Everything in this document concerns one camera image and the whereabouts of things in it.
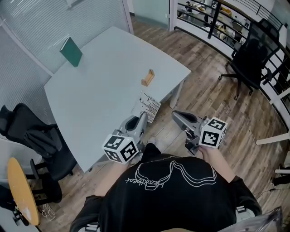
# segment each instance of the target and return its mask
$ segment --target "green book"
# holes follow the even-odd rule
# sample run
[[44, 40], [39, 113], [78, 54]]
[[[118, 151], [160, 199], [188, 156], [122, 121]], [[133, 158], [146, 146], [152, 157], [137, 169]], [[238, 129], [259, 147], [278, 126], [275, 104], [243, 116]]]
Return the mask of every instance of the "green book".
[[71, 37], [68, 37], [64, 41], [63, 46], [59, 51], [74, 67], [78, 66], [82, 57], [82, 52]]

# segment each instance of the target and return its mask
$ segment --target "white pole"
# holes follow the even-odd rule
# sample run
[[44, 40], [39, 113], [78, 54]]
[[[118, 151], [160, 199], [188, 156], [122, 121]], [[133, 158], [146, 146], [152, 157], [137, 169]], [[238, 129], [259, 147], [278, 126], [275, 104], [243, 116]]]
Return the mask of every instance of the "white pole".
[[277, 135], [277, 136], [267, 138], [267, 139], [257, 140], [256, 144], [261, 145], [261, 144], [267, 144], [267, 143], [275, 143], [275, 142], [288, 140], [288, 139], [290, 139], [290, 136], [289, 136], [289, 133], [286, 133], [286, 134]]
[[176, 20], [177, 20], [177, 3], [178, 0], [169, 0], [169, 31], [173, 31], [174, 27], [176, 26]]
[[275, 173], [290, 174], [290, 170], [289, 169], [276, 169]]
[[290, 88], [286, 89], [284, 92], [282, 92], [281, 94], [279, 94], [277, 97], [275, 97], [274, 99], [272, 99], [271, 101], [269, 101], [270, 105], [272, 105], [274, 101], [277, 101], [277, 100], [281, 99], [282, 97], [285, 97], [289, 93], [290, 93]]
[[131, 20], [131, 16], [130, 16], [128, 2], [127, 2], [127, 0], [121, 0], [121, 1], [122, 1], [122, 4], [123, 4], [123, 7], [124, 7], [124, 12], [125, 12], [125, 16], [126, 16], [126, 19], [127, 19], [127, 24], [128, 24], [128, 27], [129, 27], [129, 32], [131, 34], [134, 34], [134, 30], [133, 30], [132, 20]]

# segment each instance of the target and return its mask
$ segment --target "chair backrest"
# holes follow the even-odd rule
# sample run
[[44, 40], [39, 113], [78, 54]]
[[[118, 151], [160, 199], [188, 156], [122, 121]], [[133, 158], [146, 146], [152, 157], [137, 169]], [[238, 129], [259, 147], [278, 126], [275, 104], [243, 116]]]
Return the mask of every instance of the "chair backrest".
[[24, 135], [27, 130], [48, 130], [50, 126], [43, 123], [27, 105], [19, 103], [13, 110], [14, 117], [6, 133], [6, 138], [10, 141], [21, 143], [27, 147]]
[[241, 39], [242, 39], [242, 35], [236, 32], [235, 33], [235, 40], [238, 41], [238, 42], [240, 42]]
[[266, 19], [252, 21], [246, 42], [241, 47], [259, 68], [264, 68], [268, 60], [279, 49], [279, 31]]
[[9, 111], [6, 106], [2, 106], [0, 110], [0, 134], [7, 135], [8, 129], [14, 119], [15, 112]]

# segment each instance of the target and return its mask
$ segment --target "wooden floor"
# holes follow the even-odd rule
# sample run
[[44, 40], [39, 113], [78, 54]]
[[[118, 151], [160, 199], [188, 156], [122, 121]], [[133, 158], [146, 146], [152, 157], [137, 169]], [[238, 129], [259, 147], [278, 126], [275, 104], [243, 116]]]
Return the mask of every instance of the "wooden floor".
[[[241, 95], [235, 101], [236, 81], [228, 78], [218, 81], [218, 76], [226, 71], [224, 65], [227, 60], [221, 54], [179, 30], [169, 32], [132, 20], [136, 36], [192, 71], [184, 83], [176, 109], [189, 110], [199, 116], [216, 116], [226, 121], [228, 129], [220, 147], [226, 160], [256, 197], [271, 189], [269, 179], [274, 176], [274, 169], [284, 160], [289, 146], [286, 141], [260, 146], [255, 144], [257, 139], [286, 133], [282, 121], [263, 94], [254, 91], [250, 97], [248, 89], [243, 85]], [[155, 136], [162, 152], [188, 156], [184, 147], [186, 135], [172, 121], [171, 111], [168, 102], [162, 104], [144, 140]], [[93, 193], [109, 168], [110, 164], [96, 166], [92, 172], [83, 173], [77, 165], [74, 176], [60, 181], [63, 200], [59, 204], [50, 204], [56, 218], [48, 222], [41, 217], [41, 231], [68, 231], [86, 196]], [[258, 201], [264, 212], [280, 205], [285, 217], [290, 212], [289, 190], [263, 193]]]

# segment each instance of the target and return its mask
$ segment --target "cable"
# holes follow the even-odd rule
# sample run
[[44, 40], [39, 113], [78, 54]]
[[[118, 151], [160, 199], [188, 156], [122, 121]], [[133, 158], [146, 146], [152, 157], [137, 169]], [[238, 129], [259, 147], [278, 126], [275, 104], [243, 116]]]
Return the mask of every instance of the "cable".
[[266, 192], [273, 192], [273, 191], [275, 191], [275, 190], [286, 190], [286, 189], [288, 189], [288, 190], [290, 190], [290, 188], [271, 188], [270, 190], [267, 190], [267, 191], [264, 191], [264, 192], [262, 192], [260, 195], [259, 195], [259, 197], [257, 198], [257, 200], [264, 194], [264, 193], [266, 193]]

